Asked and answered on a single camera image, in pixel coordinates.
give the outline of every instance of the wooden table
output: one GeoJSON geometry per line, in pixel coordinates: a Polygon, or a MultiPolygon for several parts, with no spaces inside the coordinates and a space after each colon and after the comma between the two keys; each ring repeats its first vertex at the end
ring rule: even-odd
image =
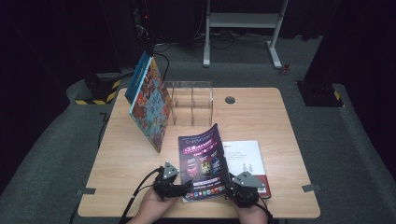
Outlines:
{"type": "MultiPolygon", "coordinates": [[[[159,154],[130,118],[130,105],[119,92],[102,144],[87,183],[94,194],[84,194],[78,209],[82,217],[120,217],[135,188],[166,161],[179,167],[177,138],[203,133],[206,127],[168,125],[159,154]]],[[[219,125],[223,141],[258,140],[268,175],[272,198],[266,200],[275,218],[314,218],[320,215],[290,120],[278,89],[214,88],[213,123],[219,125]],[[227,96],[235,103],[225,102],[227,96]]],[[[147,185],[151,184],[153,175],[147,185]]],[[[128,217],[133,217],[146,190],[134,200],[128,217]]],[[[164,217],[237,217],[231,201],[218,197],[198,203],[176,203],[164,217]]]]}

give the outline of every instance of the hand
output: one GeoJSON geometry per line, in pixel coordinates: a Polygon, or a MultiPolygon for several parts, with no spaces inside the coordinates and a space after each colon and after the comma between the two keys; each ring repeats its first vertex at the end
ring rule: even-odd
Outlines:
{"type": "Polygon", "coordinates": [[[151,224],[160,219],[178,199],[177,197],[164,199],[163,201],[151,187],[143,197],[136,216],[127,222],[127,224],[151,224]]]}
{"type": "MultiPolygon", "coordinates": [[[[259,199],[258,204],[266,207],[261,199],[259,199]]],[[[265,212],[256,205],[251,205],[248,208],[240,208],[233,203],[233,208],[238,214],[241,224],[263,224],[268,222],[268,217],[265,212]]]]}

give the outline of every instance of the colorful illustration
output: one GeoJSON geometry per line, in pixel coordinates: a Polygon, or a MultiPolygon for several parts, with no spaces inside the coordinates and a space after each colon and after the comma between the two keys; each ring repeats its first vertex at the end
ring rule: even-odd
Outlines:
{"type": "Polygon", "coordinates": [[[137,77],[132,79],[132,82],[140,82],[140,85],[131,83],[129,87],[133,89],[138,86],[137,92],[128,92],[127,90],[129,95],[125,94],[125,96],[127,99],[129,98],[129,101],[134,97],[130,115],[154,148],[160,152],[169,118],[171,100],[163,85],[163,76],[154,58],[147,57],[145,52],[139,61],[140,64],[142,67],[139,67],[140,70],[136,68],[134,74],[137,77]]]}

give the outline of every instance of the colorful book cover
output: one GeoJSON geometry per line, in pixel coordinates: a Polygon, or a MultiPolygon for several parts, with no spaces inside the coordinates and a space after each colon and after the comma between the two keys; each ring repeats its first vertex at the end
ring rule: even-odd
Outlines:
{"type": "Polygon", "coordinates": [[[271,190],[262,162],[259,142],[256,140],[230,141],[222,144],[229,172],[232,175],[239,175],[245,171],[250,172],[264,184],[264,188],[258,189],[260,196],[265,199],[270,198],[271,190]]]}
{"type": "Polygon", "coordinates": [[[154,148],[161,152],[171,106],[163,75],[154,58],[144,52],[134,76],[128,87],[130,91],[125,92],[125,97],[131,100],[129,114],[154,148]]]}
{"type": "Polygon", "coordinates": [[[224,195],[230,177],[218,124],[202,134],[180,136],[178,146],[181,183],[192,180],[183,199],[201,201],[224,195]]]}
{"type": "Polygon", "coordinates": [[[132,76],[131,82],[125,92],[125,97],[129,104],[132,105],[136,99],[137,93],[140,90],[142,80],[148,70],[148,64],[150,61],[149,55],[144,51],[142,56],[137,63],[136,69],[134,70],[134,75],[132,76]]]}

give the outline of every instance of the acrylic divider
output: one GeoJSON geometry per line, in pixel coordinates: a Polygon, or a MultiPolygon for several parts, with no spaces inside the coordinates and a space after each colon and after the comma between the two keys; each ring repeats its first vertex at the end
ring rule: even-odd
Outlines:
{"type": "Polygon", "coordinates": [[[212,125],[213,89],[211,82],[166,81],[165,87],[172,99],[173,125],[212,125]]]}

